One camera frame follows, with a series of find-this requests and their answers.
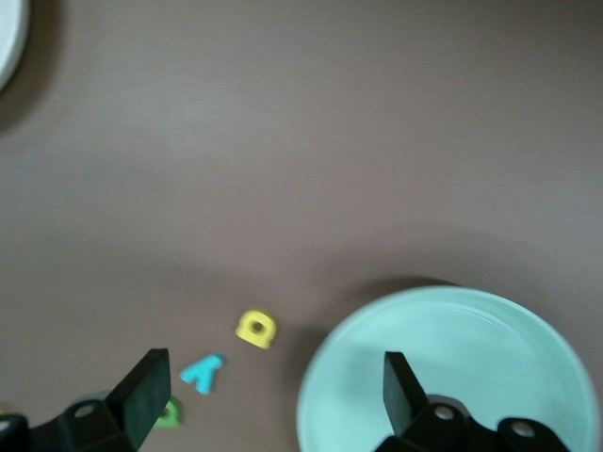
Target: gray table surface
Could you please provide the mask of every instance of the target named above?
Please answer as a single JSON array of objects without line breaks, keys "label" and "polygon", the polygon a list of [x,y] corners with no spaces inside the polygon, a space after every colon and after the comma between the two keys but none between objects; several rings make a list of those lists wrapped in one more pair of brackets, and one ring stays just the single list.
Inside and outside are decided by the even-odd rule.
[{"label": "gray table surface", "polygon": [[[38,424],[168,347],[186,422],[143,451],[298,450],[320,341],[438,281],[532,309],[603,390],[600,2],[32,5],[0,93],[0,408]],[[234,335],[252,307],[271,350]],[[212,351],[204,397],[177,372]]]}]

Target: black plastic part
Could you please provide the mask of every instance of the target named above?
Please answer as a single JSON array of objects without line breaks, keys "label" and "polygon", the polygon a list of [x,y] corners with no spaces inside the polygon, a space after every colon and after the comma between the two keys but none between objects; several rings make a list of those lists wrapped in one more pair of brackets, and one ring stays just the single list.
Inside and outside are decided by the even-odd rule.
[{"label": "black plastic part", "polygon": [[170,355],[152,349],[106,400],[79,402],[35,428],[21,415],[0,416],[0,426],[9,423],[0,452],[136,452],[170,394]]},{"label": "black plastic part", "polygon": [[383,402],[394,436],[377,452],[568,452],[537,421],[506,418],[493,431],[450,404],[430,402],[402,353],[385,353]]}]

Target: black bracket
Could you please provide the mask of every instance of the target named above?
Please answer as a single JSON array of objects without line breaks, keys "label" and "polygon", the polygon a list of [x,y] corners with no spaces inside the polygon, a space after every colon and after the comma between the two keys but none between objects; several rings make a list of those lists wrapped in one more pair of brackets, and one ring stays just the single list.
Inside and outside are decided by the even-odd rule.
[{"label": "black bracket", "polygon": [[537,421],[509,417],[493,431],[460,410],[457,400],[434,399],[402,353],[386,352],[383,401],[394,436],[376,452],[569,452],[553,430]]},{"label": "black bracket", "polygon": [[78,402],[35,428],[20,414],[0,416],[0,451],[138,451],[170,394],[170,355],[152,349],[105,400]]}]

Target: plate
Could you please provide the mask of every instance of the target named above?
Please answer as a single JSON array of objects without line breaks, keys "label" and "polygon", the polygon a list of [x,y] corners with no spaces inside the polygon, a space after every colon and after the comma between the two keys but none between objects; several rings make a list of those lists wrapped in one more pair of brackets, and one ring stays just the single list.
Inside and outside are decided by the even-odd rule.
[{"label": "plate", "polygon": [[460,400],[488,428],[531,418],[573,452],[599,450],[595,390],[567,342],[507,299],[435,286],[368,304],[320,346],[298,400],[302,452],[372,452],[392,435],[382,397],[387,350],[405,354],[427,394]]},{"label": "plate", "polygon": [[21,58],[28,23],[27,0],[0,0],[0,91]]}]

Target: turquoise plate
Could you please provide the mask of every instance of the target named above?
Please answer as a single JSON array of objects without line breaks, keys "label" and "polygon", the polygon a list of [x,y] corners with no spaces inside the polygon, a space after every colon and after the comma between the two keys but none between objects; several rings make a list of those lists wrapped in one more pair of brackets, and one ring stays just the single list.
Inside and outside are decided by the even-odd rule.
[{"label": "turquoise plate", "polygon": [[392,434],[383,354],[401,351],[427,394],[459,399],[496,428],[536,419],[572,452],[597,452],[595,390],[572,348],[542,318],[486,292],[435,286],[379,299],[341,323],[306,371],[302,452],[372,452]]}]

